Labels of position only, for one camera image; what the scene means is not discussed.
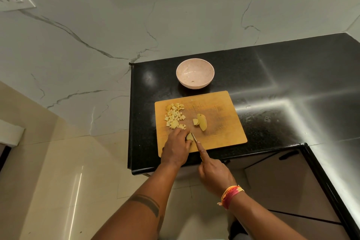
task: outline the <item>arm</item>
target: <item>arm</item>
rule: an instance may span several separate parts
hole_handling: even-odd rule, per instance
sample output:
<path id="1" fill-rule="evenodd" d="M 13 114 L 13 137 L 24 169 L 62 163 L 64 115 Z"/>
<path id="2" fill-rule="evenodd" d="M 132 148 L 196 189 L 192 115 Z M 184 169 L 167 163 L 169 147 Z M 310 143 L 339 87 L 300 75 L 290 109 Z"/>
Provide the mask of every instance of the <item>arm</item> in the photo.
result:
<path id="1" fill-rule="evenodd" d="M 237 185 L 236 181 L 221 161 L 211 159 L 199 142 L 197 145 L 203 160 L 199 166 L 201 182 L 208 191 L 221 198 L 228 187 Z M 255 240 L 306 240 L 243 191 L 232 198 L 229 211 Z"/>
<path id="2" fill-rule="evenodd" d="M 189 132 L 179 128 L 171 132 L 159 167 L 106 221 L 92 240 L 157 239 L 171 187 L 189 155 L 191 140 L 185 142 Z"/>

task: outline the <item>bracelet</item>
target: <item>bracelet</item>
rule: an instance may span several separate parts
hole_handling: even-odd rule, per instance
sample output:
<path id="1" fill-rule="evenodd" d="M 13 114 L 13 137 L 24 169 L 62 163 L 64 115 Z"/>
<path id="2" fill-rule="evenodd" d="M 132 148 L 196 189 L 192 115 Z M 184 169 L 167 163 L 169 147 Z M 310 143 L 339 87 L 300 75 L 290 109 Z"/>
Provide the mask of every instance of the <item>bracelet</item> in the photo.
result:
<path id="1" fill-rule="evenodd" d="M 244 189 L 238 186 L 230 186 L 226 189 L 223 196 L 221 197 L 221 202 L 218 202 L 217 204 L 220 206 L 223 206 L 225 209 L 229 209 L 230 202 L 232 198 L 240 193 L 241 191 L 244 192 Z"/>

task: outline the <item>bowl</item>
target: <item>bowl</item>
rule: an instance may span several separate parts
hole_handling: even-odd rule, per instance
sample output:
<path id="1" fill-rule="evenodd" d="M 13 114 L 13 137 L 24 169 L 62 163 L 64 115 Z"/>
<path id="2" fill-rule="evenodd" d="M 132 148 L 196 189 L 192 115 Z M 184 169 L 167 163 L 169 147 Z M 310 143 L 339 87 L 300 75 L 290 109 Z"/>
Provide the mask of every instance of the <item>bowl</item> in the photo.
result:
<path id="1" fill-rule="evenodd" d="M 185 60 L 176 69 L 179 82 L 190 89 L 200 89 L 207 86 L 214 78 L 214 67 L 203 59 Z"/>

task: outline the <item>white marble wall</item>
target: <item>white marble wall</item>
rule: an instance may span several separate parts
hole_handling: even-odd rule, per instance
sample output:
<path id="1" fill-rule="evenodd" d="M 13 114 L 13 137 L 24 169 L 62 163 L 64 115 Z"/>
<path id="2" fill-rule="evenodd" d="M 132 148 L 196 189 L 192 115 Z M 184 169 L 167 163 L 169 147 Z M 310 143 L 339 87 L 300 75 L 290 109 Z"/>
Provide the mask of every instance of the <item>white marble wall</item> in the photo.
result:
<path id="1" fill-rule="evenodd" d="M 129 62 L 349 27 L 360 39 L 360 0 L 33 1 L 0 13 L 0 80 L 92 135 L 128 128 Z"/>

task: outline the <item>cutting board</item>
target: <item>cutting board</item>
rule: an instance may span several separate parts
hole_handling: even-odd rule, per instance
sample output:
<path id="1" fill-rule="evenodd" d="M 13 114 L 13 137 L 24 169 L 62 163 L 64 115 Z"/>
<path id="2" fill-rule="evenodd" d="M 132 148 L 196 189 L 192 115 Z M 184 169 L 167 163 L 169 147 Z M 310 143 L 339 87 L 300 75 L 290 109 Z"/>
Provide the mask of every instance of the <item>cutting board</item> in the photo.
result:
<path id="1" fill-rule="evenodd" d="M 247 142 L 243 127 L 227 91 L 177 98 L 155 102 L 156 136 L 159 157 L 168 135 L 173 131 L 166 127 L 166 106 L 169 104 L 183 104 L 182 114 L 185 120 L 179 121 L 190 129 L 206 150 L 236 145 Z M 197 114 L 204 114 L 207 120 L 207 129 L 203 132 L 200 126 L 193 124 Z M 190 152 L 198 151 L 195 142 L 191 144 Z"/>

